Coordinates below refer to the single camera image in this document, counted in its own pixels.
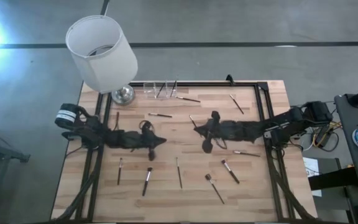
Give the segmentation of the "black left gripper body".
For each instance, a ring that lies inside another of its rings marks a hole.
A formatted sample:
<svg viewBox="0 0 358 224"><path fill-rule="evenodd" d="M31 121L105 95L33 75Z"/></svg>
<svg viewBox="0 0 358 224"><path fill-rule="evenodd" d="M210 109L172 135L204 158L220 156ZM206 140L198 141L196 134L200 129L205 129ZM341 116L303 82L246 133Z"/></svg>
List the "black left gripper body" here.
<svg viewBox="0 0 358 224"><path fill-rule="evenodd" d="M155 139L154 139L154 126L150 121L141 121L139 123L139 145L148 149L149 161L155 159Z"/></svg>

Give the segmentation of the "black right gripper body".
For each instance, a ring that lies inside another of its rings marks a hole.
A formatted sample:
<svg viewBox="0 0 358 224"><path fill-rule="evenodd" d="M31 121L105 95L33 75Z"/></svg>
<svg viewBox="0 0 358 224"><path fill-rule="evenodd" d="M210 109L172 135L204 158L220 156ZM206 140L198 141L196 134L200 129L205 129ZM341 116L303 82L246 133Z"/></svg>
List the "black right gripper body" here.
<svg viewBox="0 0 358 224"><path fill-rule="evenodd" d="M227 144L223 137L221 136L220 128L220 115L217 111L212 111L211 119L209 119L206 125L209 126L208 137L202 143L202 149L205 153L210 154L213 149L212 140L215 141L216 145L221 149L227 149Z"/></svg>

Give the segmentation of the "fluffy makeup brush silver ferrule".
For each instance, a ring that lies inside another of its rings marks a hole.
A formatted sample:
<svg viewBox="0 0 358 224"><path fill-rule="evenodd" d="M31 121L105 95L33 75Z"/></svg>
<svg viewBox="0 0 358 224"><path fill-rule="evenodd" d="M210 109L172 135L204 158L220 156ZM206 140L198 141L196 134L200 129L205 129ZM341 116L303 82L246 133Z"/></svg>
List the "fluffy makeup brush silver ferrule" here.
<svg viewBox="0 0 358 224"><path fill-rule="evenodd" d="M150 179L150 176L151 176L151 173L152 173L152 169L153 169L153 167L148 167L147 168L147 175L146 175L144 186L143 186L143 189L142 189L142 196L145 196L145 194L146 194L147 186L148 186L149 179Z"/></svg>

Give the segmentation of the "black eyeliner pencil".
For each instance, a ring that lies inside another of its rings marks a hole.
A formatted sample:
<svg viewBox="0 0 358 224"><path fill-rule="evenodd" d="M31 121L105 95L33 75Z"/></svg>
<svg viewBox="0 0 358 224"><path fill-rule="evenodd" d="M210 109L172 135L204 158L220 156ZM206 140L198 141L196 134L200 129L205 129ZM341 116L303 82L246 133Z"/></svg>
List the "black eyeliner pencil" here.
<svg viewBox="0 0 358 224"><path fill-rule="evenodd" d="M178 157L176 157L175 159L176 159L176 165L177 165L177 172L178 172L178 178L179 178L180 188L183 189L179 160L178 160Z"/></svg>

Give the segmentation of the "thick makeup brush silver ferrule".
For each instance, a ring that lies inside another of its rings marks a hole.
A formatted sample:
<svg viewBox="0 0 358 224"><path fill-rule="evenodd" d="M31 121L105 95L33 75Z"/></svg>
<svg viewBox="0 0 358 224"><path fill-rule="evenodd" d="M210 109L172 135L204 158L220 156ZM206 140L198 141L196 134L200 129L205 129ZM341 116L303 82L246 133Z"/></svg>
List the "thick makeup brush silver ferrule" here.
<svg viewBox="0 0 358 224"><path fill-rule="evenodd" d="M235 173L233 173L233 171L231 170L231 168L229 167L228 163L223 159L221 160L221 163L225 166L225 168L227 169L227 171L230 173L231 177L234 179L234 181L237 184L240 184L239 179L236 177Z"/></svg>

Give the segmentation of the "clear acrylic organizer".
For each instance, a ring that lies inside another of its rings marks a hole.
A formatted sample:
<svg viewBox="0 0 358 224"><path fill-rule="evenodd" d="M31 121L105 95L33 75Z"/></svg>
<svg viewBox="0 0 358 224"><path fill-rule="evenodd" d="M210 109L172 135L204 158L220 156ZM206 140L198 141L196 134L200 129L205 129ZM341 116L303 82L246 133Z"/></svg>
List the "clear acrylic organizer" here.
<svg viewBox="0 0 358 224"><path fill-rule="evenodd" d="M156 99L155 96L164 82L166 83L165 87L162 90L161 94L159 95L159 98ZM170 99L173 82L174 81L145 82L143 85L145 97L155 100ZM175 88L175 91L173 92L172 98L175 98L176 96L177 96L177 86Z"/></svg>

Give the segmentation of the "short thin makeup brush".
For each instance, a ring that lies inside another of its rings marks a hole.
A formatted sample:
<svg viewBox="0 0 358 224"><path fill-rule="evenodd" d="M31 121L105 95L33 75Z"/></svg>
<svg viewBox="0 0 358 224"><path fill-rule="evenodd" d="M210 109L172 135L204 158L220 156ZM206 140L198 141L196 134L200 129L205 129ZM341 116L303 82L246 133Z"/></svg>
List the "short thin makeup brush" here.
<svg viewBox="0 0 358 224"><path fill-rule="evenodd" d="M172 98L173 96L173 92L175 91L175 88L177 86L177 81L178 81L178 75L175 77L175 81L173 82L170 98Z"/></svg>

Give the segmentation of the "flat-head makeup brush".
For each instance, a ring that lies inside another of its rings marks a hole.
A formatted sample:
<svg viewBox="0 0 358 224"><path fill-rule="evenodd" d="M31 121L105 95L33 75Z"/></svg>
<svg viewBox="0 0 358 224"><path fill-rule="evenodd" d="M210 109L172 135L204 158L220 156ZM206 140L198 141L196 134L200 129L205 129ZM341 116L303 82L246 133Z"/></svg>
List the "flat-head makeup brush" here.
<svg viewBox="0 0 358 224"><path fill-rule="evenodd" d="M211 175L210 175L210 174L206 174L206 175L205 175L205 179L212 185L214 191L216 192L216 194L217 194L217 196L219 197L219 199L220 199L220 201L222 202L222 204L225 204L223 198L221 197L221 195L220 195L220 193L218 192L218 190L217 190L215 184L214 184L213 181L212 181Z"/></svg>

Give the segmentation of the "white shade silver table lamp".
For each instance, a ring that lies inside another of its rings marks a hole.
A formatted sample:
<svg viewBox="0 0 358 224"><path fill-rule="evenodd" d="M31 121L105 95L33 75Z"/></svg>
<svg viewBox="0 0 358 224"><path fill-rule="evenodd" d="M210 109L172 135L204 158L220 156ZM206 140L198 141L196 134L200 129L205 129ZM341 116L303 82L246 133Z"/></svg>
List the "white shade silver table lamp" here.
<svg viewBox="0 0 358 224"><path fill-rule="evenodd" d="M120 25L108 16L88 16L67 31L65 42L83 81L94 91L109 93L118 105L129 105L135 92L129 84L138 62Z"/></svg>

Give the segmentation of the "white paper sheet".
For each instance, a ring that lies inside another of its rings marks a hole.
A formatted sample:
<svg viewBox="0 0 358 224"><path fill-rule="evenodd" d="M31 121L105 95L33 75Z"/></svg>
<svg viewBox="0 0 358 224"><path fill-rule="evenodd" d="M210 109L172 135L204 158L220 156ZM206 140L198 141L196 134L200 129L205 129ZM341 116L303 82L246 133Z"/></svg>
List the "white paper sheet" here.
<svg viewBox="0 0 358 224"><path fill-rule="evenodd" d="M320 175L318 160L312 158L303 158L306 173L308 177ZM313 190L312 195L315 197L322 197L322 190Z"/></svg>

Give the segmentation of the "black bar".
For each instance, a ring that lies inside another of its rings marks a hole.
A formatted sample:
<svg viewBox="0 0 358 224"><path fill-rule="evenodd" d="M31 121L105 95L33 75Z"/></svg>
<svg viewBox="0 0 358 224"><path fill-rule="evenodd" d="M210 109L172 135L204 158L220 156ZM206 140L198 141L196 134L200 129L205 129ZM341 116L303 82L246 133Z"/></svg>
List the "black bar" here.
<svg viewBox="0 0 358 224"><path fill-rule="evenodd" d="M308 178L311 190L321 190L333 187L358 186L358 177L354 167L340 169Z"/></svg>

